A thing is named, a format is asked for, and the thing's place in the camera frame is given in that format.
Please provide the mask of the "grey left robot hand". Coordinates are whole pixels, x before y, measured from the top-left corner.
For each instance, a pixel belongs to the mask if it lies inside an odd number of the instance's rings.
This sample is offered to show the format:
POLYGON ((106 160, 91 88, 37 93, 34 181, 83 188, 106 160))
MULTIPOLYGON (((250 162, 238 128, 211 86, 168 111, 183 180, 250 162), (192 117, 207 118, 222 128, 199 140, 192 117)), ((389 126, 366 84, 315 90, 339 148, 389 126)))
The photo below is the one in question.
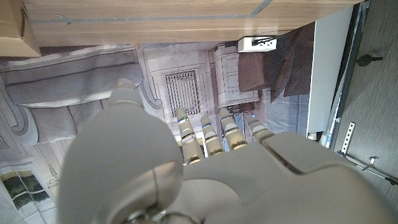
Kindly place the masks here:
POLYGON ((146 113, 122 78, 108 106, 71 143, 58 223, 396 223, 349 160, 295 133, 251 121, 247 142, 224 117, 231 150, 203 157, 186 116, 185 139, 146 113))

